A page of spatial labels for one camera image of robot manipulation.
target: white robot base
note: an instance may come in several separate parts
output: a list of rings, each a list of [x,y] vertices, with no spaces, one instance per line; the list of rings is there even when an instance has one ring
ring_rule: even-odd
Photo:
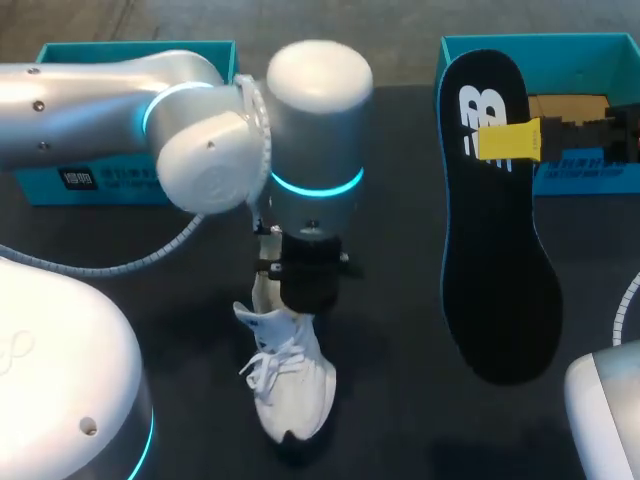
[[[564,390],[587,478],[640,478],[640,341],[579,358],[567,371]]]
[[[0,298],[0,478],[150,478],[153,408],[122,312],[82,282],[6,259]]]

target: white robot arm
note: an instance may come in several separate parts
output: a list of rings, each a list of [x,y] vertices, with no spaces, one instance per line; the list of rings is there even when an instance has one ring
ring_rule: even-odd
[[[186,51],[4,65],[0,170],[149,152],[171,202],[198,215],[246,203],[258,234],[270,231],[255,205],[271,177],[282,258],[257,268],[281,280],[287,306],[317,313],[347,264],[340,237],[364,172],[372,89],[367,62],[324,41],[286,47],[264,81],[233,85]],[[120,310],[78,280],[7,259],[0,292],[0,477],[152,478],[154,414]]]

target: gray floor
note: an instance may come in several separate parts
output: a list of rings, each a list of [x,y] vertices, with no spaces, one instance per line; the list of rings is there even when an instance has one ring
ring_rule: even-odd
[[[361,51],[379,85],[432,83],[442,35],[628,31],[635,0],[0,0],[0,61],[47,42],[228,40],[260,75],[281,46],[331,38]]]

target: white sneaker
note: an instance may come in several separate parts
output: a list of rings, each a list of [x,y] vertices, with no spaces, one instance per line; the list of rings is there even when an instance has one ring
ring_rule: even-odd
[[[265,238],[261,258],[277,258],[279,244],[277,238]],[[322,356],[313,316],[287,309],[279,286],[256,275],[252,291],[256,313],[238,302],[233,308],[238,320],[253,330],[258,346],[240,374],[252,368],[247,384],[253,390],[260,423],[281,443],[287,432],[297,440],[308,440],[320,430],[333,406],[336,370]]]

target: cyan led ring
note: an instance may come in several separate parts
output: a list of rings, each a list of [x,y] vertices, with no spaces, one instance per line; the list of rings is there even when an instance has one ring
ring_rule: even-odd
[[[353,177],[351,180],[349,180],[347,183],[345,183],[344,185],[340,185],[338,187],[333,187],[333,188],[325,188],[325,189],[310,189],[310,188],[296,187],[295,185],[285,182],[278,175],[271,172],[271,176],[273,177],[273,179],[285,190],[289,190],[290,192],[295,193],[296,195],[301,195],[303,197],[315,197],[315,198],[335,197],[337,195],[341,195],[345,192],[348,192],[349,190],[353,189],[356,185],[358,185],[358,183],[360,183],[360,180],[362,180],[363,175],[364,175],[364,168],[361,168],[358,174],[355,177]]]
[[[152,410],[151,411],[151,427],[149,428],[149,438],[147,438],[147,444],[145,445],[142,455],[140,456],[140,460],[138,460],[138,464],[136,465],[136,468],[133,469],[133,472],[131,472],[131,475],[129,475],[129,478],[127,480],[134,480],[134,478],[136,478],[136,475],[138,475],[138,472],[142,468],[144,461],[149,455],[149,450],[151,449],[151,439],[153,438],[154,423],[155,423],[155,418],[154,418],[154,412]]]
[[[153,112],[153,109],[156,108],[162,100],[167,98],[172,93],[180,92],[182,90],[189,90],[191,88],[213,88],[213,85],[204,82],[185,82],[162,90],[151,101],[151,103],[147,107],[147,110],[144,112],[144,116],[142,117],[142,133],[144,133],[145,135],[147,134],[147,123],[149,122],[151,112]]]

